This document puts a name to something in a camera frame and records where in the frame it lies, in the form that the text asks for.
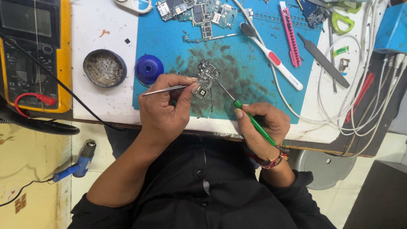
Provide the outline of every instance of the pink utility knife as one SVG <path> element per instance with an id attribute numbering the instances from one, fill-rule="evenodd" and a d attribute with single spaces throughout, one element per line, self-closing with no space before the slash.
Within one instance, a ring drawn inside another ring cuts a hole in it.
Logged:
<path id="1" fill-rule="evenodd" d="M 285 2 L 280 2 L 281 18 L 284 25 L 285 35 L 287 37 L 288 46 L 290 48 L 290 58 L 294 67 L 301 66 L 300 54 L 298 53 L 297 42 L 295 41 L 295 33 L 293 24 L 291 23 L 290 13 L 285 5 Z"/>

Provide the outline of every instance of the yellow multimeter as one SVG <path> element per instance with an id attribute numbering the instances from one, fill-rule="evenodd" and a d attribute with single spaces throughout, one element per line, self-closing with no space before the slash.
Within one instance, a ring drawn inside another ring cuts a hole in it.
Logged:
<path id="1" fill-rule="evenodd" d="M 3 34 L 38 58 L 72 89 L 70 0 L 0 0 L 0 20 Z M 9 104 L 13 106 L 17 96 L 32 92 L 57 100 L 54 105 L 42 104 L 46 112 L 70 110 L 71 95 L 13 44 L 0 39 L 0 56 L 5 97 Z M 43 111 L 35 97 L 22 97 L 18 105 Z"/>

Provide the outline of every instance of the toothbrush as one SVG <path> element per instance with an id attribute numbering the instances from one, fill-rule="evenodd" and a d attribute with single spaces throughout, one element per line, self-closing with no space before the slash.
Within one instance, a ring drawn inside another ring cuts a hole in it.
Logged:
<path id="1" fill-rule="evenodd" d="M 256 33 L 253 29 L 253 27 L 251 27 L 250 25 L 242 22 L 240 24 L 240 29 L 242 30 L 242 32 L 250 37 L 251 39 L 254 40 L 254 42 L 260 47 L 260 49 L 264 52 L 264 55 L 267 57 L 267 59 L 269 59 L 269 61 L 274 65 L 274 67 L 276 67 L 281 74 L 283 74 L 283 76 L 294 86 L 294 88 L 296 88 L 297 90 L 302 90 L 303 85 L 298 81 L 297 78 L 295 78 L 293 76 L 293 74 L 291 74 L 291 72 L 281 63 L 280 59 L 274 54 L 273 51 L 267 49 L 266 47 L 264 47 L 264 45 L 262 45 L 260 43 L 260 41 L 258 41 L 255 36 Z"/>

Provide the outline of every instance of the green screwdriver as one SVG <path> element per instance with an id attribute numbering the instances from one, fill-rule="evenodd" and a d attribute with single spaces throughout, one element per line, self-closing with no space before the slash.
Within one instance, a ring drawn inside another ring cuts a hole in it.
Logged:
<path id="1" fill-rule="evenodd" d="M 218 82 L 219 86 L 232 98 L 233 100 L 233 105 L 236 108 L 242 109 L 242 102 L 240 102 L 240 100 L 235 100 L 233 98 L 233 96 L 226 90 L 226 88 L 218 81 L 216 80 L 216 82 Z M 256 128 L 256 130 L 268 141 L 270 142 L 270 144 L 272 146 L 276 146 L 276 143 L 274 142 L 274 140 L 270 137 L 270 135 L 263 129 L 262 126 L 260 126 L 260 124 L 254 119 L 254 117 L 249 113 L 246 112 L 247 115 L 250 118 L 250 121 L 252 122 L 252 124 L 254 125 L 254 128 Z"/>

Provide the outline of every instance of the yellow wall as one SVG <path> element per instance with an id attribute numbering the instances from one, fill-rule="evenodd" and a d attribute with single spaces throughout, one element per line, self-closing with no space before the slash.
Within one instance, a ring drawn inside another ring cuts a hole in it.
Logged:
<path id="1" fill-rule="evenodd" d="M 0 203 L 8 202 L 32 180 L 49 178 L 64 163 L 61 153 L 66 149 L 67 142 L 70 144 L 68 138 L 12 124 L 0 124 Z M 12 190 L 15 190 L 15 194 L 8 199 Z M 21 196 L 27 193 L 26 207 L 17 214 L 14 202 L 0 207 L 0 227 L 60 228 L 60 190 L 59 182 L 52 185 L 33 183 L 24 188 Z"/>

